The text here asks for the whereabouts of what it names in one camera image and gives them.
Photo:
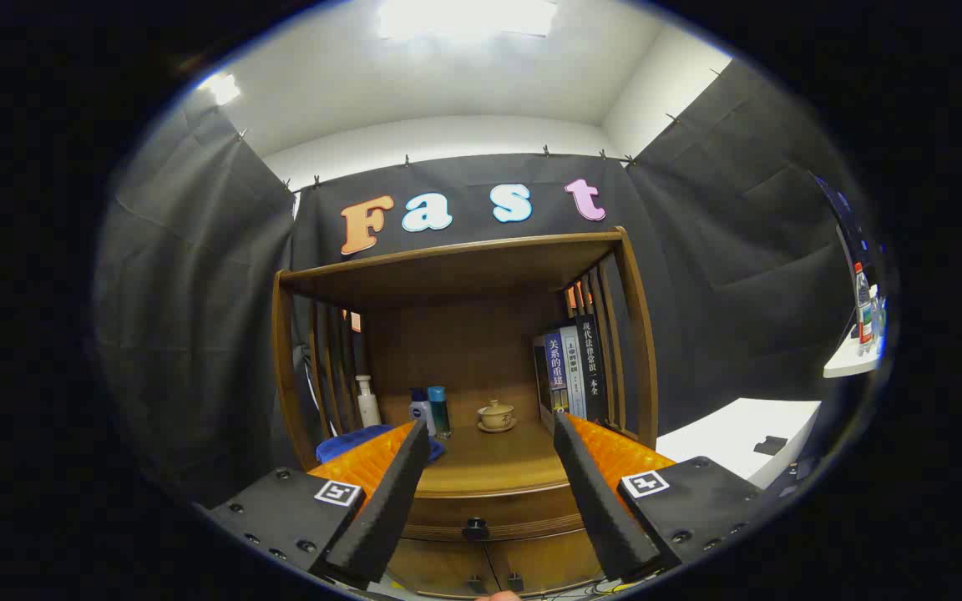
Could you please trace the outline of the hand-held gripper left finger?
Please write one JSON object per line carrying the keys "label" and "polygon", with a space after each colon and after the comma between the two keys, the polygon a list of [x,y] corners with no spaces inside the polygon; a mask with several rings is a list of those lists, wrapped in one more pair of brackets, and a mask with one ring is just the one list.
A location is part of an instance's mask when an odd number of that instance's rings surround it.
{"label": "hand-held gripper left finger", "polygon": [[422,422],[394,427],[336,457],[336,464],[362,459],[377,482],[356,475],[323,476],[276,468],[214,508],[197,510],[243,548],[291,574],[347,588],[381,582],[411,511],[417,484],[430,457]]}

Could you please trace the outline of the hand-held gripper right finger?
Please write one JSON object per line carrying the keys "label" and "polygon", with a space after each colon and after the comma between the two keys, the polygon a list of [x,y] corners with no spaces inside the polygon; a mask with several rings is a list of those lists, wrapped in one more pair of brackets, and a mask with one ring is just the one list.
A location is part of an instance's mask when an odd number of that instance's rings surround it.
{"label": "hand-held gripper right finger", "polygon": [[700,562],[762,513],[763,488],[710,457],[675,462],[568,413],[554,416],[553,443],[609,579],[629,583]]}

